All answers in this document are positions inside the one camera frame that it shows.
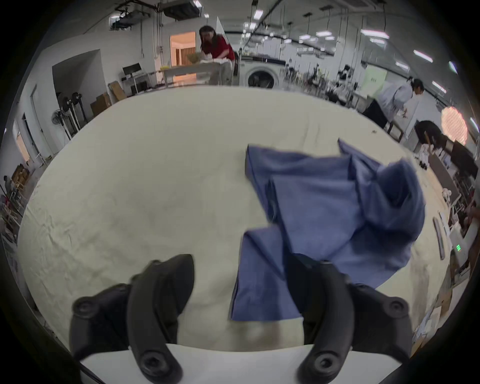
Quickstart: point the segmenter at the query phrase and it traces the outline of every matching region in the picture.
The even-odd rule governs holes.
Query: black hair
[[[412,80],[412,79],[413,77],[409,77],[410,84],[412,85],[412,89],[420,87],[420,90],[423,92],[425,90],[425,87],[423,86],[423,81],[420,79],[415,79],[415,80]]]
[[[211,26],[209,25],[204,25],[202,28],[200,28],[200,30],[198,31],[198,33],[200,34],[200,41],[202,42],[202,45],[200,46],[200,48],[203,46],[204,44],[204,40],[202,39],[202,33],[204,32],[213,32],[213,37],[212,37],[212,45],[215,47],[216,46],[216,42],[217,42],[217,36],[216,36],[216,32],[215,32],[215,29],[212,28]]]

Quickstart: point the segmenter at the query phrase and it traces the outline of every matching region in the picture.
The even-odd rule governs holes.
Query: white tablecloth
[[[191,253],[195,286],[179,344],[236,351],[301,345],[301,319],[228,320],[242,234],[267,225],[244,176],[245,149],[254,143],[331,156],[339,137],[385,164],[406,155],[357,112],[297,93],[201,86],[114,104],[57,155],[27,206],[18,252],[38,308],[68,345],[75,299],[128,282],[152,259]],[[379,288],[407,300],[414,326],[449,263],[448,255],[440,261],[432,224],[446,209],[441,187],[430,171],[417,173],[427,201],[424,229],[408,265]]]

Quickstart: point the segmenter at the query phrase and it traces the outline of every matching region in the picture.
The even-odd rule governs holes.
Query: red shirt
[[[228,55],[226,56],[226,58],[230,60],[235,60],[235,53],[233,53],[232,46],[227,43],[225,38],[221,35],[216,36],[216,46],[213,46],[208,41],[204,41],[202,44],[202,51],[205,54],[211,53],[212,58],[214,59],[220,56],[220,53],[222,53],[226,49],[228,49]]]

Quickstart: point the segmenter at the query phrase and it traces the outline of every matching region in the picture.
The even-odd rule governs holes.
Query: light blue shirt
[[[404,104],[413,97],[410,83],[393,84],[385,88],[377,96],[377,103],[389,122],[396,113],[404,108]]]

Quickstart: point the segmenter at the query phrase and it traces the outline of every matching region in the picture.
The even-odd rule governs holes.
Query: ceiling light
[[[475,128],[477,129],[477,131],[480,132],[479,130],[479,126],[477,125],[477,123],[475,122],[475,120],[473,120],[473,118],[470,118],[470,121],[472,122],[472,124],[475,126]]]
[[[371,41],[372,43],[376,43],[376,44],[382,44],[382,45],[385,44],[385,40],[375,39],[375,38],[373,38],[373,37],[370,38],[370,41]]]
[[[408,70],[410,69],[408,65],[405,65],[405,64],[400,63],[400,62],[398,62],[398,61],[395,63],[395,65],[397,65],[397,66],[400,67],[400,68],[403,68],[403,69],[406,70],[406,71],[408,71]]]
[[[455,72],[456,74],[458,74],[458,72],[456,71],[456,68],[455,68],[455,64],[453,64],[451,61],[448,62],[448,66],[450,67],[450,69]]]
[[[365,36],[381,37],[383,39],[389,39],[390,38],[390,36],[387,35],[383,31],[373,31],[371,29],[361,29],[360,32]]]
[[[447,90],[445,88],[443,88],[440,84],[438,84],[437,82],[435,81],[432,81],[432,84],[434,86],[436,86],[438,89],[440,89],[443,93],[447,93]]]
[[[417,56],[420,56],[422,59],[425,59],[430,63],[433,63],[433,59],[430,56],[427,56],[424,53],[417,51],[416,49],[413,50],[413,53],[415,53]]]
[[[330,31],[318,31],[315,33],[318,37],[325,37],[325,36],[330,36],[332,32]]]
[[[260,18],[262,17],[263,13],[264,13],[264,12],[263,12],[261,9],[257,9],[257,10],[255,11],[255,14],[253,15],[253,18],[254,18],[255,20],[260,20]]]

